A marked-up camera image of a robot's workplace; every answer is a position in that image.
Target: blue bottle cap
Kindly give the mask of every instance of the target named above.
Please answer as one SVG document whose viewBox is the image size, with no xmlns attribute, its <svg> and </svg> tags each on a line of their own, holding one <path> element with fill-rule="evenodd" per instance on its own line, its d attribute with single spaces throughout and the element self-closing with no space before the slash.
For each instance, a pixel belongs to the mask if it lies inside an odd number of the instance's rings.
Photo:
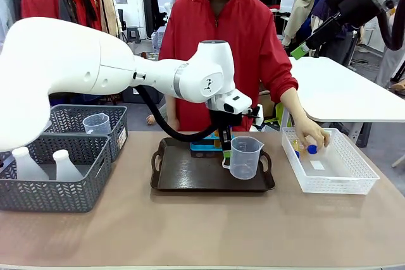
<svg viewBox="0 0 405 270">
<path fill-rule="evenodd" d="M 308 151 L 308 153 L 310 153 L 310 154 L 316 154 L 316 153 L 318 153 L 318 151 L 317 151 L 316 149 L 317 149 L 317 148 L 316 148 L 315 145 L 310 145 L 310 146 L 307 148 L 307 151 Z"/>
</svg>

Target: hand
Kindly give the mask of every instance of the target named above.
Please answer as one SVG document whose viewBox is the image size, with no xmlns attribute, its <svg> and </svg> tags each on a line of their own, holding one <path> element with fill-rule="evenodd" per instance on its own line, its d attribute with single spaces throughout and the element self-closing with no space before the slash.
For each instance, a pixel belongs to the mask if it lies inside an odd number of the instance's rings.
<svg viewBox="0 0 405 270">
<path fill-rule="evenodd" d="M 153 126 L 153 125 L 156 123 L 156 119 L 154 119 L 154 116 L 153 116 L 153 115 L 149 115 L 149 116 L 146 118 L 146 123 L 147 123 L 149 126 Z"/>
<path fill-rule="evenodd" d="M 309 146 L 309 142 L 306 140 L 307 136 L 310 136 L 316 140 L 318 151 L 322 149 L 323 146 L 328 146 L 330 134 L 318 126 L 314 121 L 310 120 L 306 116 L 302 116 L 298 119 L 294 118 L 294 122 L 296 123 L 296 134 L 298 139 L 303 144 L 305 149 Z"/>
<path fill-rule="evenodd" d="M 178 131 L 178 129 L 180 129 L 180 123 L 178 122 L 177 118 L 169 118 L 167 123 L 175 131 Z"/>
</svg>

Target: plastic measuring jug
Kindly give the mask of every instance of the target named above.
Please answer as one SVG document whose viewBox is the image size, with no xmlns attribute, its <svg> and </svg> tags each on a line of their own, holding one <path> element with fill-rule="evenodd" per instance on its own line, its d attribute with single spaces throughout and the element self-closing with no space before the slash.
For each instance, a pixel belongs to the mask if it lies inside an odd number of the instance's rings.
<svg viewBox="0 0 405 270">
<path fill-rule="evenodd" d="M 104 113 L 86 117 L 83 120 L 83 125 L 87 134 L 108 135 L 111 133 L 109 116 Z"/>
<path fill-rule="evenodd" d="M 264 144 L 259 140 L 239 136 L 231 141 L 230 173 L 240 180 L 250 180 L 258 170 L 260 150 Z"/>
</svg>

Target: red jacket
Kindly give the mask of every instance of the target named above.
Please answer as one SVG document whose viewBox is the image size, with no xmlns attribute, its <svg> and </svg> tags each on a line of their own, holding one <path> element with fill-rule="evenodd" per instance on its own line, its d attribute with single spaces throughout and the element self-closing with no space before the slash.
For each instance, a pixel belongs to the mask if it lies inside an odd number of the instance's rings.
<svg viewBox="0 0 405 270">
<path fill-rule="evenodd" d="M 298 88 L 291 76 L 291 62 L 277 38 L 274 17 L 259 0 L 229 0 L 216 18 L 208 0 L 178 0 L 167 25 L 159 59 L 189 60 L 203 40 L 221 39 L 234 55 L 236 87 L 252 99 L 259 99 L 259 81 L 279 102 L 290 88 Z M 180 131 L 201 131 L 210 125 L 205 104 L 176 100 Z M 248 131 L 251 120 L 243 119 L 237 131 Z"/>
<path fill-rule="evenodd" d="M 59 18 L 59 0 L 22 0 L 21 16 Z"/>
</svg>

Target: small bottle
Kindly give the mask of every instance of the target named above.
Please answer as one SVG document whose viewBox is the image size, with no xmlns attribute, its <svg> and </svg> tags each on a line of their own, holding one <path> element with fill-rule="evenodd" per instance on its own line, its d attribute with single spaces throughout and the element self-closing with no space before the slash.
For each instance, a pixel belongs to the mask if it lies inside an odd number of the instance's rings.
<svg viewBox="0 0 405 270">
<path fill-rule="evenodd" d="M 27 147 L 17 148 L 11 153 L 16 161 L 18 180 L 49 180 L 48 174 L 31 158 Z"/>
<path fill-rule="evenodd" d="M 79 181 L 83 175 L 69 159 L 67 150 L 59 150 L 53 154 L 56 162 L 56 180 L 58 181 Z"/>
</svg>

